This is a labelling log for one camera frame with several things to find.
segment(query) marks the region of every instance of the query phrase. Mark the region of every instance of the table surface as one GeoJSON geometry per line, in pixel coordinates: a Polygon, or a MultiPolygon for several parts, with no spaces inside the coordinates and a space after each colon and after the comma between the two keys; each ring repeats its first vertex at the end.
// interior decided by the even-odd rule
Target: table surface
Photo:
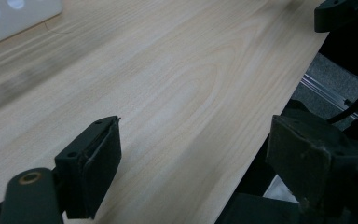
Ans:
{"type": "Polygon", "coordinates": [[[95,222],[214,223],[326,37],[319,2],[63,0],[0,42],[0,201],[118,115],[123,158],[95,222]]]}

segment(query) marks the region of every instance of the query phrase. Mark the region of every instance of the light wood grain surface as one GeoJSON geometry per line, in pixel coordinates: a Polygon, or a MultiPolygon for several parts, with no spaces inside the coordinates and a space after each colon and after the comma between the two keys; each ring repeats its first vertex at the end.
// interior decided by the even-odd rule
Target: light wood grain surface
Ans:
{"type": "Polygon", "coordinates": [[[95,222],[214,223],[325,39],[319,3],[63,0],[0,42],[0,201],[118,115],[123,159],[95,222]]]}

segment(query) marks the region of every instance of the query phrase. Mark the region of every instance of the white plastic container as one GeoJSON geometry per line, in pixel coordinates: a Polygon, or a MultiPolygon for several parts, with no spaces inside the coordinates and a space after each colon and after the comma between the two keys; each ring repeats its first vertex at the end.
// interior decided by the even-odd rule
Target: white plastic container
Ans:
{"type": "Polygon", "coordinates": [[[62,0],[0,0],[0,40],[62,12],[62,0]]]}

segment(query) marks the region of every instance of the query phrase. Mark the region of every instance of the wooden board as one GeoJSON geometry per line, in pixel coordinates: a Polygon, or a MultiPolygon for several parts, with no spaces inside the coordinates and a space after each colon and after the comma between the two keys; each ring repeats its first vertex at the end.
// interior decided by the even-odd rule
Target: wooden board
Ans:
{"type": "Polygon", "coordinates": [[[0,201],[118,115],[123,159],[96,222],[214,223],[325,39],[318,2],[64,0],[0,42],[0,201]]]}

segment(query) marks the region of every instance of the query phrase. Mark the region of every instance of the wood grain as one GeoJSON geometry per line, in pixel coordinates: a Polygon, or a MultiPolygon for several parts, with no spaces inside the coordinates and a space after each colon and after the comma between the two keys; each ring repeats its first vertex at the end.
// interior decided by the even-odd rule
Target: wood grain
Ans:
{"type": "Polygon", "coordinates": [[[118,115],[123,159],[95,222],[213,223],[325,39],[318,1],[63,3],[0,42],[0,201],[118,115]]]}

